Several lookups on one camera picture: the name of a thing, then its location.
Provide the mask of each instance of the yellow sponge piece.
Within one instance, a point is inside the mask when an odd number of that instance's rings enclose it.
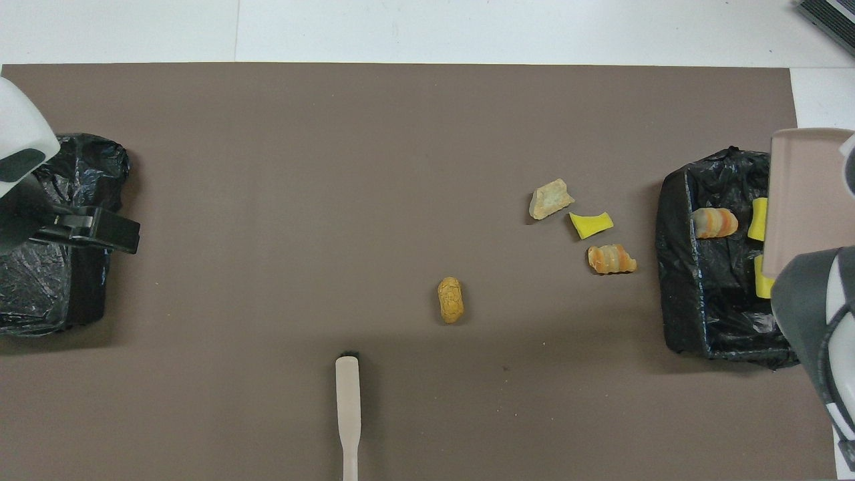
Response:
[[[757,197],[752,202],[754,216],[751,219],[751,227],[748,228],[748,237],[758,241],[766,240],[766,207],[768,205],[769,199],[766,197]]]
[[[772,299],[772,284],[775,279],[763,275],[763,256],[754,258],[754,291],[760,299]]]
[[[570,221],[573,222],[573,227],[579,233],[580,239],[586,239],[598,232],[615,227],[608,212],[603,212],[598,216],[577,216],[570,212]]]

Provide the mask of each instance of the black trash bag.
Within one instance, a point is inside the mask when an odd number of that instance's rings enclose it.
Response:
[[[763,242],[747,236],[752,201],[769,191],[769,154],[730,147],[671,173],[662,184],[656,253],[665,342],[677,353],[747,361],[777,369],[798,364],[772,316],[755,295],[754,258]],[[692,212],[730,209],[732,235],[696,239]]]
[[[117,212],[131,162],[90,134],[57,135],[60,151],[35,174],[55,204]],[[43,336],[103,317],[109,252],[25,242],[0,255],[0,334]]]

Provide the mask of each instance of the brush handle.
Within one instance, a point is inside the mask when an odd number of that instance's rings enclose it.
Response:
[[[357,452],[345,451],[344,471],[342,481],[357,481],[359,468],[357,467]]]
[[[359,435],[363,425],[357,358],[343,356],[335,361],[335,394],[339,409],[339,438],[344,453],[342,479],[357,481]]]

